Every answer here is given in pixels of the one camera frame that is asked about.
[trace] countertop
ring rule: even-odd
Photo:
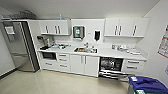
[[[114,57],[114,58],[124,58],[124,59],[131,59],[131,60],[144,60],[144,61],[147,60],[142,55],[132,55],[130,53],[121,52],[121,51],[113,50],[110,48],[97,48],[97,53],[74,52],[74,49],[76,49],[76,48],[77,48],[76,46],[66,47],[65,49],[51,47],[47,50],[40,50],[39,49],[37,51],[86,55],[86,56]]]

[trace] cabinet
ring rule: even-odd
[[[104,36],[117,36],[118,24],[120,19],[106,19]]]
[[[70,35],[68,20],[39,20],[41,34]]]
[[[104,36],[144,37],[149,18],[106,19]]]
[[[133,34],[135,37],[144,37],[149,23],[149,18],[135,18]]]
[[[134,19],[120,19],[118,35],[119,36],[131,36],[133,29]]]
[[[99,57],[70,55],[71,72],[98,77]]]
[[[57,66],[60,72],[70,73],[69,54],[57,53]]]
[[[141,74],[143,71],[145,61],[138,60],[124,60],[122,65],[122,72],[126,72],[128,74]]]
[[[42,66],[42,69],[46,69],[46,70],[54,70],[54,71],[58,70],[58,64],[56,60],[42,59],[41,66]]]

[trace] stainless steel refrigerator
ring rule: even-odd
[[[20,71],[36,72],[39,64],[36,57],[28,23],[3,21],[0,29],[7,43],[15,67]]]

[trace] light switch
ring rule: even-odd
[[[167,75],[168,75],[168,65],[167,65],[167,68],[166,68],[165,72],[166,72],[166,73],[167,73]]]

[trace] floor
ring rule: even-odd
[[[54,71],[16,71],[0,80],[0,94],[127,94],[128,83]]]

